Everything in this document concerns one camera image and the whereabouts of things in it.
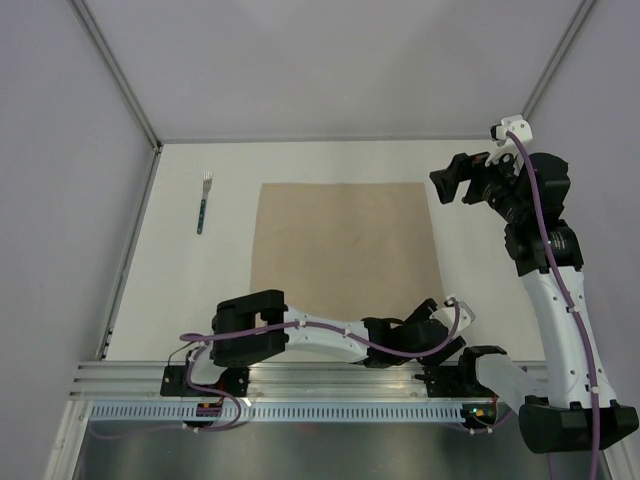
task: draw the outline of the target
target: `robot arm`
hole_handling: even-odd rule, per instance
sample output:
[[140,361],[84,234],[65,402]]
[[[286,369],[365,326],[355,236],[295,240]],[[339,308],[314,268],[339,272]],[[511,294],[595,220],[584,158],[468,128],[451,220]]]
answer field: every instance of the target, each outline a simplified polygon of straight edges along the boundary
[[[475,319],[464,302],[458,302],[458,306],[460,317],[456,335],[440,352],[442,360],[464,347],[464,340],[459,334]],[[362,364],[369,368],[385,368],[400,365],[409,359],[367,347],[349,334],[391,350],[422,352],[436,347],[447,338],[453,328],[454,310],[451,304],[438,308],[434,300],[428,299],[404,321],[371,317],[345,323],[300,312],[284,303],[283,292],[267,290],[218,305],[214,318],[215,332],[233,334],[251,330],[256,326],[256,316],[260,316],[268,325],[280,324],[284,328],[217,341],[212,345],[209,357],[219,367],[245,367],[284,351],[303,351],[322,353],[336,361]],[[307,324],[314,323],[329,329],[306,328]]]
[[461,368],[465,378],[487,387],[518,413],[527,446],[536,453],[588,450],[591,446],[591,410],[600,408],[600,448],[638,428],[632,407],[618,405],[600,362],[584,299],[582,255],[575,233],[560,219],[570,187],[568,166],[562,159],[531,155],[549,246],[561,276],[580,311],[595,360],[599,405],[592,405],[591,382],[582,337],[550,271],[534,210],[528,173],[517,163],[518,151],[507,131],[525,143],[531,129],[520,116],[509,117],[492,129],[499,148],[493,154],[456,155],[445,170],[432,172],[442,203],[453,201],[458,184],[469,180],[463,203],[485,201],[507,225],[505,244],[533,304],[547,360],[548,383],[542,384],[518,368],[499,347],[466,349]]

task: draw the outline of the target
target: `metal frame edge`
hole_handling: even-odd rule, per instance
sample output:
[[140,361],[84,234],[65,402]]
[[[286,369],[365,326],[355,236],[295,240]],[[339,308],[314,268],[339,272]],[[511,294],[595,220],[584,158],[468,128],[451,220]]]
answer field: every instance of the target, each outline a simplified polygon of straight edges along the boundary
[[629,437],[607,448],[604,452],[609,467],[611,480],[628,480],[640,478],[638,458],[633,450]]
[[307,135],[307,136],[237,136],[237,137],[203,137],[203,138],[169,138],[165,144],[200,145],[222,143],[298,143],[298,142],[387,142],[387,141],[445,141],[445,140],[486,140],[486,132],[470,133],[425,133],[421,135]]
[[[547,377],[544,362],[518,362],[529,373],[544,381]],[[93,361],[82,362],[70,385],[69,400],[162,400],[160,385],[166,361]],[[456,362],[445,362],[453,366]],[[421,373],[417,363],[411,362],[389,369],[366,369],[342,363],[276,363],[268,362],[251,367],[252,380],[248,396],[260,401],[373,401],[373,402],[438,402],[429,398],[424,384],[414,380]],[[318,397],[318,390],[327,395]],[[481,399],[447,399],[475,403]]]
[[126,246],[119,263],[118,276],[115,279],[113,288],[109,295],[109,301],[107,303],[108,307],[107,313],[105,315],[105,320],[103,322],[104,327],[102,330],[102,339],[98,345],[98,350],[96,352],[96,358],[98,359],[104,359],[106,356],[106,350],[109,345],[112,328],[116,322],[116,317],[120,308],[120,302],[122,300],[124,288],[127,283],[127,277],[129,275],[129,268],[131,267],[131,262],[133,261],[133,255],[135,253],[138,238],[140,236],[140,230],[142,229],[144,214],[147,210],[147,204],[149,203],[149,197],[151,196],[151,190],[153,188],[153,182],[156,177],[156,172],[158,171],[161,156],[162,146],[155,150],[153,154],[153,159],[148,166],[144,188],[142,190],[142,193],[140,194],[139,202],[136,202],[136,205],[139,205],[139,207],[133,219],[132,225],[129,228]]
[[70,480],[78,465],[91,402],[69,401],[49,456],[44,480]]
[[100,60],[118,87],[129,112],[135,119],[138,126],[142,129],[142,132],[151,144],[151,148],[153,148],[154,151],[157,151],[161,147],[162,143],[151,126],[151,123],[142,109],[138,98],[133,92],[127,77],[116,60],[111,47],[109,47],[109,43],[102,33],[91,9],[85,0],[67,0],[67,3],[73,10],[73,13],[76,15],[76,18],[84,29],[89,41],[97,51]]
[[560,70],[560,67],[566,60],[569,51],[575,45],[578,36],[582,32],[583,27],[591,17],[591,14],[595,10],[599,1],[600,0],[582,0],[580,5],[578,5],[578,8],[567,25],[567,28],[562,34],[562,37],[560,37],[556,48],[551,54],[547,65],[538,78],[536,85],[533,87],[533,91],[522,108],[522,116],[527,120],[529,120],[535,113],[538,105],[549,89],[553,79]]

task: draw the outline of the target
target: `brown paper mat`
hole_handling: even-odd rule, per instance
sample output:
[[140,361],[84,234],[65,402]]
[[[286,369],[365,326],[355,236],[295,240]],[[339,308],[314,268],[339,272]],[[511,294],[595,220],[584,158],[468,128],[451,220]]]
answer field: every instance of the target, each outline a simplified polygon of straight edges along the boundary
[[333,320],[405,319],[443,300],[424,183],[266,184],[251,291]]

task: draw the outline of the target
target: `white table surface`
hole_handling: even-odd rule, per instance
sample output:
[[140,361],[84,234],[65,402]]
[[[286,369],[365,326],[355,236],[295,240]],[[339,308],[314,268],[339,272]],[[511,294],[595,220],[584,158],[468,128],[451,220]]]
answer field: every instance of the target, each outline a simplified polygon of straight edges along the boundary
[[[504,248],[504,221],[486,204],[463,205],[466,185],[441,205],[428,178],[456,153],[492,148],[470,140],[165,145],[107,358],[165,360],[181,333],[209,331],[219,302],[249,293],[262,184],[423,181],[444,291],[477,315],[467,344],[544,360],[533,308]],[[213,187],[196,235],[206,170]],[[285,355],[277,360],[323,360]]]

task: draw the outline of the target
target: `gray wall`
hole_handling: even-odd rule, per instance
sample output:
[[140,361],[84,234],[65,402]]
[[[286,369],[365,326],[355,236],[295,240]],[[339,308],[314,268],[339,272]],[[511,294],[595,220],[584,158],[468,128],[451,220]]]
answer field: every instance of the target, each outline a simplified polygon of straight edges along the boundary
[[[532,118],[534,147],[570,164],[565,218],[585,257],[589,314],[621,402],[640,407],[640,2],[600,2]],[[640,435],[632,437],[640,455]]]
[[171,143],[485,136],[580,0],[87,3]]
[[0,14],[0,477],[41,478],[151,150],[64,0]]

